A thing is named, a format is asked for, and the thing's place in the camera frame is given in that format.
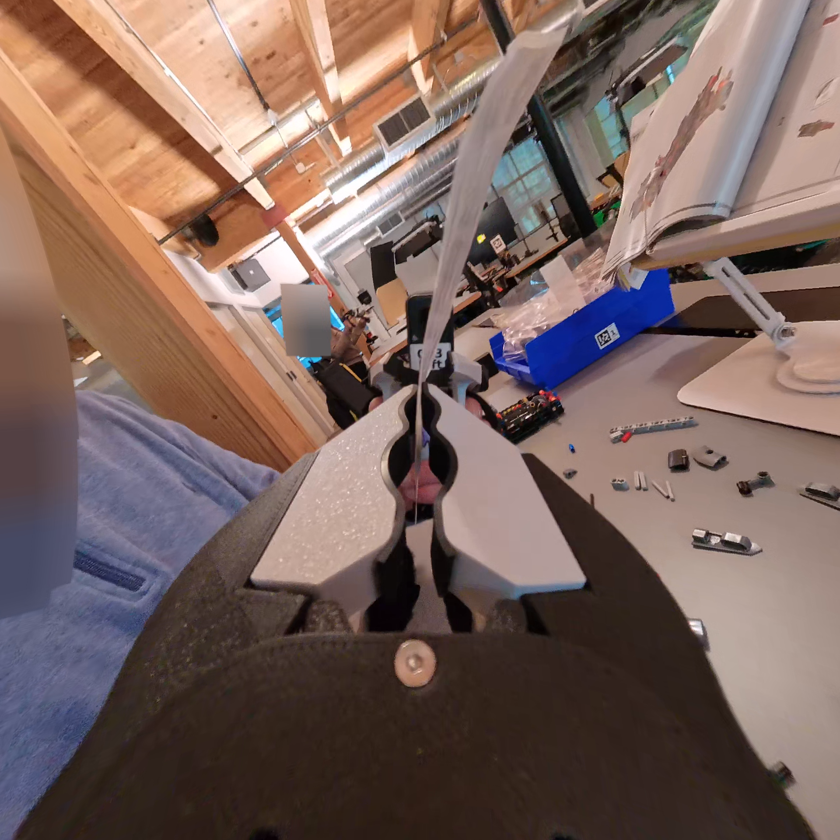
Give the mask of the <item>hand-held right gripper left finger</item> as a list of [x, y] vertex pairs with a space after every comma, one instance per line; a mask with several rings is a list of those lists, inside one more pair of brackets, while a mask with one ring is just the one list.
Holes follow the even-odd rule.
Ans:
[[336, 602], [372, 631], [406, 629], [417, 583], [401, 485], [416, 396], [402, 388], [318, 450], [250, 575], [255, 588]]

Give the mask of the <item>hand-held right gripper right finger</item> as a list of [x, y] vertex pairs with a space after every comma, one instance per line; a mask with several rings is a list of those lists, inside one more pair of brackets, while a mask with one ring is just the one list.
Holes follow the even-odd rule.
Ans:
[[454, 633], [499, 601], [574, 592], [586, 577], [523, 454], [436, 385], [425, 387], [434, 501], [431, 560]]

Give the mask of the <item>lego sticker sheet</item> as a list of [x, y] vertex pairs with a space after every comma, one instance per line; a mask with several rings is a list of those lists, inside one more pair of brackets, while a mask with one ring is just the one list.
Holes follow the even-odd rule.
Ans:
[[551, 60], [582, 20], [585, 5], [562, 2], [555, 12], [550, 23], [524, 29], [504, 48], [458, 144], [443, 252], [419, 356], [418, 387], [433, 369], [492, 176]]

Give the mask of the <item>partly built lego model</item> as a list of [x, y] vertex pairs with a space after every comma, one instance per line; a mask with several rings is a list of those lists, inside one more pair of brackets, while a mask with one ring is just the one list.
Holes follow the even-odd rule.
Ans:
[[497, 414], [497, 431], [518, 444], [564, 414], [561, 399], [551, 391], [539, 390], [511, 404]]

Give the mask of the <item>grey lego beam with red pin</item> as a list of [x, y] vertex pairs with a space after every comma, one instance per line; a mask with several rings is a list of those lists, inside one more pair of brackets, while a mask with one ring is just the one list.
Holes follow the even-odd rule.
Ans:
[[698, 420], [696, 417], [678, 416], [643, 423], [629, 423], [616, 426], [609, 430], [608, 437], [614, 444], [625, 443], [630, 438], [639, 435], [676, 431], [696, 426], [698, 426]]

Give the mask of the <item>grey double curved lego piece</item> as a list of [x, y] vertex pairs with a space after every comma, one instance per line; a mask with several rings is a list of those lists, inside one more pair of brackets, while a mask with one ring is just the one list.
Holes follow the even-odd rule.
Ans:
[[691, 533], [691, 546], [695, 550], [729, 553], [742, 557], [753, 557], [763, 551], [756, 542], [743, 535], [700, 528]]

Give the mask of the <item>lego instruction booklet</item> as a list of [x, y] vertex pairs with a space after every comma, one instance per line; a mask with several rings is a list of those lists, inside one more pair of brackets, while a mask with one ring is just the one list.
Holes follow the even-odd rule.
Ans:
[[719, 2], [633, 141], [602, 267], [838, 182], [839, 3]]

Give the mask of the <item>person's left hand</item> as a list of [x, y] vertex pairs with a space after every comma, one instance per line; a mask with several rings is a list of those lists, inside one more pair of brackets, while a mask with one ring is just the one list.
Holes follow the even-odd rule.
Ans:
[[454, 451], [438, 434], [431, 434], [423, 427], [421, 439], [418, 454], [415, 435], [407, 436], [401, 443], [394, 467], [394, 476], [402, 479], [399, 491], [409, 511], [416, 507], [432, 507], [439, 494], [450, 485], [457, 464]]

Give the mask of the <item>pile of clear plastic bags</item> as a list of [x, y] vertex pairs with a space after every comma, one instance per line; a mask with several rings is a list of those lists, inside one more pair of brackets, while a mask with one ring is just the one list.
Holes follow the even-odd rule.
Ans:
[[536, 270], [509, 292], [491, 320], [502, 336], [501, 357], [508, 363], [526, 361], [526, 345], [608, 291], [626, 297], [639, 289], [644, 270], [625, 266], [602, 277], [606, 252], [595, 248], [585, 255], [560, 255]]

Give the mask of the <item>blue storage bin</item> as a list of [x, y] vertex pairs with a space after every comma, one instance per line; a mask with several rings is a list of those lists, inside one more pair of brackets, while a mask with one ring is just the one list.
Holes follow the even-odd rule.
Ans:
[[647, 273], [638, 289], [613, 288], [525, 345], [524, 359], [505, 356], [503, 336], [489, 339], [501, 372], [549, 390], [676, 312], [667, 269]]

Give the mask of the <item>person's blue fleece sweater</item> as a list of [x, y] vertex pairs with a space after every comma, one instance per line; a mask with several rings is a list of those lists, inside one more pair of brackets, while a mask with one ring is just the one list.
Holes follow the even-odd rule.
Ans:
[[79, 391], [70, 581], [1, 622], [1, 834], [77, 751], [144, 624], [216, 532], [278, 481], [117, 395]]

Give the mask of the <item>black steel column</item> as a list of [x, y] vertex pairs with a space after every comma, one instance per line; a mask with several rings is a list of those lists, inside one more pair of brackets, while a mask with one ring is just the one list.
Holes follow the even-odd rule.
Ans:
[[[481, 1], [480, 6], [500, 51], [507, 54], [510, 45], [516, 41], [517, 37], [514, 36], [512, 23], [502, 3]], [[582, 238], [585, 238], [595, 232], [595, 220], [581, 186], [574, 175], [569, 155], [562, 144], [548, 106], [539, 95], [539, 85], [543, 76], [544, 73], [532, 86], [532, 95], [527, 107], [528, 116], [553, 172], [554, 180], [569, 207], [569, 213], [572, 215], [576, 230]]]

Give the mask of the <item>white vent grille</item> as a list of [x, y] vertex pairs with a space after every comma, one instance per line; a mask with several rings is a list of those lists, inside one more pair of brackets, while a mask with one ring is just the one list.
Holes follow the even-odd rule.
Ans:
[[421, 94], [406, 100], [399, 108], [389, 112], [373, 124], [373, 132], [385, 152], [391, 152], [404, 142], [416, 137], [434, 121], [427, 100]]

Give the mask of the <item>white book stand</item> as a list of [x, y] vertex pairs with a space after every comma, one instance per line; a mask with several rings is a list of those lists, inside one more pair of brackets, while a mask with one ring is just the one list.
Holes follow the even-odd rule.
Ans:
[[685, 385], [688, 405], [838, 436], [838, 321], [787, 322], [730, 256], [838, 236], [838, 207], [760, 212], [661, 238], [637, 268], [703, 264], [764, 334]]

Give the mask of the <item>silver ventilation duct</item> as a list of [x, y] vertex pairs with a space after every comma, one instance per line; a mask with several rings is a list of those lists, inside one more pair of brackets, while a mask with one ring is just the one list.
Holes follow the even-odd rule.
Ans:
[[434, 121], [413, 139], [391, 152], [385, 152], [374, 134], [371, 142], [345, 157], [341, 164], [323, 177], [333, 201], [340, 203], [347, 196], [356, 195], [394, 165], [467, 118], [476, 109], [481, 93], [500, 63], [500, 59], [489, 60], [457, 80], [449, 89], [424, 96]]
[[313, 229], [309, 241], [315, 255], [327, 261], [354, 241], [369, 242], [391, 234], [417, 212], [417, 199], [406, 203], [401, 199], [402, 196], [396, 196], [380, 206], [367, 206], [366, 213], [339, 222], [330, 229], [320, 232]]

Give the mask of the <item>grey wall box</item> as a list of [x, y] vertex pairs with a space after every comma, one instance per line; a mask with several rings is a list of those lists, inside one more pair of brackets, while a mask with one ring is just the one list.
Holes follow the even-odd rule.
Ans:
[[251, 257], [240, 261], [229, 269], [238, 285], [246, 292], [257, 292], [271, 282], [271, 278], [259, 260]]

